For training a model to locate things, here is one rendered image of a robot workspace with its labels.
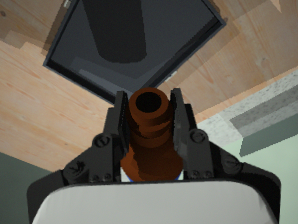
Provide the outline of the dark grey tray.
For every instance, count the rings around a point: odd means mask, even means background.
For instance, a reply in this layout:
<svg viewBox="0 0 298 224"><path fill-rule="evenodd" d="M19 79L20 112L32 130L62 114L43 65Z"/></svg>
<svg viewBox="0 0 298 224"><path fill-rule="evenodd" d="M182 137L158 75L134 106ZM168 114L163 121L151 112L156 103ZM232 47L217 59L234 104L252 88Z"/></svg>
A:
<svg viewBox="0 0 298 224"><path fill-rule="evenodd" d="M208 0L72 0L45 68L114 106L158 88L226 22Z"/></svg>

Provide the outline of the brown bottle with blue label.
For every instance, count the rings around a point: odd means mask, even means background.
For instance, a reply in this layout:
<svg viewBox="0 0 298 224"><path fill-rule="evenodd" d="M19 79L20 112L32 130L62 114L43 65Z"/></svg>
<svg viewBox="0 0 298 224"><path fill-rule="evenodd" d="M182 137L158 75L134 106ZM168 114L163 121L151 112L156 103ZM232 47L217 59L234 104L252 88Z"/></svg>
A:
<svg viewBox="0 0 298 224"><path fill-rule="evenodd" d="M173 106L166 94L152 87L137 90L125 116L130 129L129 153L120 162L129 180L178 180L183 158L174 151Z"/></svg>

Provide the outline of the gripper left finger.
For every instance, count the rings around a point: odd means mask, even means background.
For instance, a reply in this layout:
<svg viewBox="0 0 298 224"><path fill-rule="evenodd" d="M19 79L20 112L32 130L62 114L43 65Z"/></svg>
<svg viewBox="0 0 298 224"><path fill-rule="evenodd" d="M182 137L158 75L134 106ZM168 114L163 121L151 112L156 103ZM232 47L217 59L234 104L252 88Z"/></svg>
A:
<svg viewBox="0 0 298 224"><path fill-rule="evenodd" d="M120 161L129 153L130 142L130 129L125 116L128 103L127 92L117 91L114 107L108 108L103 133L93 138L92 146L70 161L64 169L28 187L29 224L33 223L46 197L59 188L76 183L121 182Z"/></svg>

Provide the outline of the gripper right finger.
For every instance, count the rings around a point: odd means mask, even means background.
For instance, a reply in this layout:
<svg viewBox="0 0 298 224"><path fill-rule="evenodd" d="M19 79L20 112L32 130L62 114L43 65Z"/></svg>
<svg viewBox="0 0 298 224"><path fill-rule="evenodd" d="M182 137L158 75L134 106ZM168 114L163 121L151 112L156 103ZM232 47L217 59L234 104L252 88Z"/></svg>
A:
<svg viewBox="0 0 298 224"><path fill-rule="evenodd" d="M183 158L183 180L232 178L249 183L262 193L279 224L280 179L272 172L240 162L234 155L209 141L208 134L197 128L191 104L184 105L180 88L170 91L170 102L173 106L173 146L177 155Z"/></svg>

